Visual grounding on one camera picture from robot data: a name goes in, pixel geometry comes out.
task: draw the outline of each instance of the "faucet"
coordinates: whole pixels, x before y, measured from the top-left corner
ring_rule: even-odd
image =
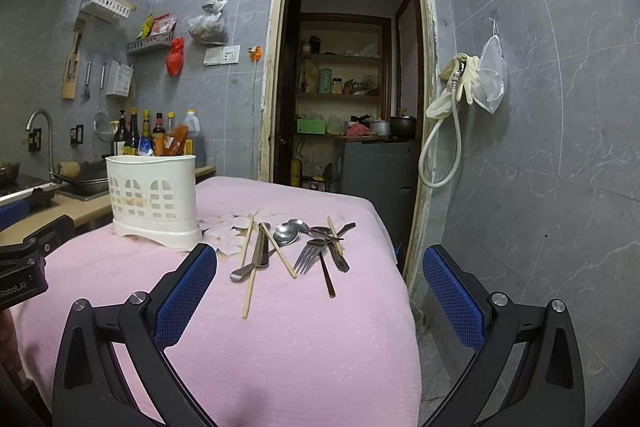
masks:
[[[44,118],[47,119],[47,127],[49,127],[49,180],[54,181],[53,179],[53,123],[51,121],[51,115],[49,111],[47,111],[44,107],[39,107],[35,111],[31,113],[29,117],[29,121],[27,122],[26,131],[31,132],[33,128],[33,120],[37,115],[42,114]]]

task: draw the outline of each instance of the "hose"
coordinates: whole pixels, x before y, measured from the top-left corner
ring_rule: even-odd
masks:
[[[462,156],[462,134],[460,133],[460,120],[458,120],[458,108],[456,103],[456,91],[458,90],[458,78],[452,80],[451,82],[451,114],[453,116],[453,127],[456,129],[456,160],[453,163],[453,168],[451,172],[444,178],[443,180],[431,183],[427,181],[427,178],[424,175],[424,161],[427,158],[427,149],[433,137],[436,136],[436,133],[442,126],[442,122],[444,120],[438,120],[438,123],[435,125],[431,133],[429,134],[427,141],[424,143],[422,147],[422,151],[420,152],[420,159],[418,159],[418,176],[420,176],[420,181],[429,188],[439,188],[444,187],[447,183],[451,181],[453,175],[458,170],[458,165],[460,165],[460,156]]]

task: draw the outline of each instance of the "worn white door frame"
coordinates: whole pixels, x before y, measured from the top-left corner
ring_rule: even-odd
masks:
[[[271,12],[266,43],[266,64],[262,80],[262,103],[260,105],[260,151],[258,156],[258,179],[273,182],[273,161],[276,125],[276,93],[278,89],[278,67],[280,58],[280,41],[286,0],[271,0]],[[418,0],[422,20],[422,42],[424,54],[424,107],[428,107],[437,91],[435,74],[435,44],[434,44],[434,0]],[[422,139],[429,134],[429,123],[425,120]],[[434,158],[430,155],[427,169],[434,168]],[[408,245],[406,261],[402,277],[409,290],[414,285],[415,274],[420,261],[422,236],[426,226],[426,219],[431,201],[431,190],[418,182],[415,198],[414,217],[412,220],[411,238]]]

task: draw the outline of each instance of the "pink tablecloth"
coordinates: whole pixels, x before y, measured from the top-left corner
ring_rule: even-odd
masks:
[[[251,311],[242,320],[245,285],[228,277],[239,257],[219,257],[215,279],[180,342],[165,352],[213,420],[221,427],[415,427],[420,365],[414,322],[372,205],[222,177],[198,185],[197,203],[200,219],[258,211],[273,224],[299,217],[324,225],[329,215],[337,228],[357,223],[343,241],[351,270],[338,272],[327,256],[334,299],[319,265],[293,280],[272,257],[270,268],[257,274]],[[284,249],[291,264],[301,247],[298,242]],[[48,403],[73,301],[124,302],[134,291],[149,291],[183,259],[155,243],[118,237],[112,225],[47,258],[49,290],[12,311],[21,356]],[[140,409],[157,417],[125,354],[118,350]]]

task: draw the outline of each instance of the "silver screw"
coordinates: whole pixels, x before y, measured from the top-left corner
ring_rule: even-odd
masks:
[[[132,293],[131,296],[129,297],[129,302],[131,304],[141,304],[145,301],[145,299],[146,299],[146,293],[135,292],[135,293]]]
[[[506,306],[507,302],[509,302],[509,298],[504,293],[494,293],[491,296],[491,300],[496,306]]]
[[[79,312],[84,310],[84,307],[86,306],[86,300],[85,299],[78,299],[76,302],[74,302],[74,304],[71,306],[71,309],[73,309],[73,311],[75,312]]]
[[[555,309],[557,312],[563,312],[566,309],[566,306],[564,305],[564,302],[562,302],[559,299],[554,299],[551,302],[551,307],[553,309]]]

